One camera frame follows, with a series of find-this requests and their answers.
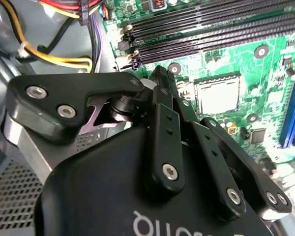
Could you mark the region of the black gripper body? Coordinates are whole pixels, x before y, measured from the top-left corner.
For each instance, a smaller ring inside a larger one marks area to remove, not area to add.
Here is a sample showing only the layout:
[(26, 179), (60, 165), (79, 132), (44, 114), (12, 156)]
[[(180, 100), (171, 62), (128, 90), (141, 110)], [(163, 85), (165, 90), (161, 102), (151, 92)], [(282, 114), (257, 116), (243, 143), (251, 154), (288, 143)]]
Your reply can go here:
[(144, 184), (149, 130), (127, 129), (59, 163), (37, 200), (39, 236), (268, 236), (251, 207), (225, 221), (210, 206), (203, 167), (180, 143), (185, 185), (168, 195)]

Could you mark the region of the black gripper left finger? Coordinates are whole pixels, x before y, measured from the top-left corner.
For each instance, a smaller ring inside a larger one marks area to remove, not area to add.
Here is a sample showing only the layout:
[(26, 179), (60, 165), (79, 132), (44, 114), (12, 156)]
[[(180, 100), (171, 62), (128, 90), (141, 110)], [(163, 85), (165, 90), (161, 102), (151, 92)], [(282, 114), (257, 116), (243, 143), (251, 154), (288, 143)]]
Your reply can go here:
[(3, 130), (45, 182), (76, 154), (77, 137), (123, 121), (146, 125), (144, 184), (175, 195), (185, 185), (177, 99), (173, 73), (162, 66), (148, 79), (127, 72), (23, 75), (8, 83)]

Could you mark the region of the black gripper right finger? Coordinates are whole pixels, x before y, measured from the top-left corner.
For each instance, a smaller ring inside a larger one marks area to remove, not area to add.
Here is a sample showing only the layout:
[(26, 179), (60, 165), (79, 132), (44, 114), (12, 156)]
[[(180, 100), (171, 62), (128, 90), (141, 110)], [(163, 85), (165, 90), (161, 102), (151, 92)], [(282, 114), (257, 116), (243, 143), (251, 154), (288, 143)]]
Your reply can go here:
[(174, 75), (167, 71), (174, 108), (191, 142), (192, 156), (204, 168), (210, 206), (225, 221), (243, 217), (248, 208), (265, 221), (292, 212), (292, 203), (281, 188), (212, 118), (198, 120), (191, 105), (178, 96)]

